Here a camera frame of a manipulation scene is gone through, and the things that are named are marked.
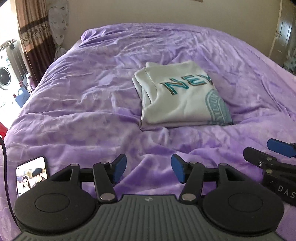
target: black cable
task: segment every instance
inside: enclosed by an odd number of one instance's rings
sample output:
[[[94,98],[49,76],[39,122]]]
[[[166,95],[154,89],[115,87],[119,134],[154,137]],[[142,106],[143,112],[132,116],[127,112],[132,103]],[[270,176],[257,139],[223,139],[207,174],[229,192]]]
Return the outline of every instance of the black cable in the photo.
[[[5,144],[4,141],[2,140],[2,138],[0,137],[0,144],[2,146],[2,150],[3,150],[3,162],[4,162],[4,186],[5,186],[5,192],[6,192],[6,199],[8,202],[8,207],[10,210],[10,213],[15,221],[15,223],[17,224],[17,219],[15,217],[15,214],[12,210],[12,206],[11,206],[11,202],[10,202],[10,198],[9,198],[9,193],[8,193],[8,181],[7,181],[7,155],[6,155],[6,148],[5,148]]]

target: purple bedsheet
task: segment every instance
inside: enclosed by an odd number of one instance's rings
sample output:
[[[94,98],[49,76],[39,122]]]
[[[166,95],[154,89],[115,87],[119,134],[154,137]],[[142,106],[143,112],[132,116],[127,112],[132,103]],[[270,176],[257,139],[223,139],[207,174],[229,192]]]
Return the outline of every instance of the purple bedsheet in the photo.
[[[206,167],[228,163],[256,181],[261,170],[243,158],[247,146],[270,152],[269,138],[296,141],[296,83],[277,74],[263,55],[223,32],[176,24],[118,24],[87,30],[82,43],[55,61],[7,133],[9,195],[16,200],[15,167],[45,155],[53,174],[127,155],[116,193],[180,194],[170,157]],[[139,128],[141,102],[131,80],[146,62],[193,60],[212,78],[229,107],[233,126]],[[8,209],[0,156],[0,237],[20,232]],[[83,188],[94,195],[93,185]],[[296,237],[296,208],[285,205],[277,232]]]

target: blue letter print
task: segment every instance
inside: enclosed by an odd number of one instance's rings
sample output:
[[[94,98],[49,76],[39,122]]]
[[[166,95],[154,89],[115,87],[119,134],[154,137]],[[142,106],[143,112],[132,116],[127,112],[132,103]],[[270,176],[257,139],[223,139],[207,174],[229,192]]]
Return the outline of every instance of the blue letter print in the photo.
[[[204,76],[204,75],[202,75],[202,74],[199,74],[199,75],[197,75],[197,76],[199,76],[199,77],[201,77],[201,78],[205,78],[211,85],[214,85],[213,84],[213,81],[211,80],[211,78],[209,77],[209,75],[207,74],[207,77],[206,76]]]
[[[166,88],[170,91],[170,93],[171,93],[172,95],[176,95],[176,94],[178,94],[177,91],[175,91],[175,89],[173,88],[173,86],[181,87],[181,88],[184,88],[184,89],[186,89],[186,90],[189,88],[188,85],[185,84],[185,83],[182,82],[182,81],[179,81],[179,80],[176,80],[176,79],[173,79],[173,78],[171,78],[171,79],[169,79],[169,80],[172,81],[173,83],[171,83],[171,82],[162,82],[161,84],[162,84],[164,87],[166,87]]]
[[[190,85],[193,85],[193,86],[198,86],[198,85],[204,85],[204,84],[206,84],[206,82],[204,80],[200,80],[200,78],[196,78],[193,75],[183,76],[183,77],[181,77],[181,79],[187,80],[188,83]]]

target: photo on phone screen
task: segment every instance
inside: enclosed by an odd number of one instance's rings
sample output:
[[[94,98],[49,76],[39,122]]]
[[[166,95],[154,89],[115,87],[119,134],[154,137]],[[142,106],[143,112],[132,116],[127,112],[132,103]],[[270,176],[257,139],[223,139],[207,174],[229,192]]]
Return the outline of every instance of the photo on phone screen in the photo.
[[[47,162],[44,156],[29,160],[16,169],[17,196],[34,188],[49,176],[46,172]]]

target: pink bottle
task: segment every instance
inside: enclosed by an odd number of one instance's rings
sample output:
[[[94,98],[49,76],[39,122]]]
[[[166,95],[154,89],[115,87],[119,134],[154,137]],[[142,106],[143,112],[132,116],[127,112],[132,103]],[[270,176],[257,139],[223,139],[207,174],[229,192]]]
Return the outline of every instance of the pink bottle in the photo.
[[[30,74],[30,73],[27,73],[27,74],[26,74],[26,78],[27,78],[27,80],[28,80],[28,84],[29,84],[29,86],[30,86],[30,88],[31,88],[31,90],[32,90],[32,92],[33,92],[33,90],[35,90],[35,88],[36,88],[36,85],[35,85],[35,83],[34,83],[34,81],[33,81],[33,78],[32,78],[32,76],[31,76],[31,74]]]

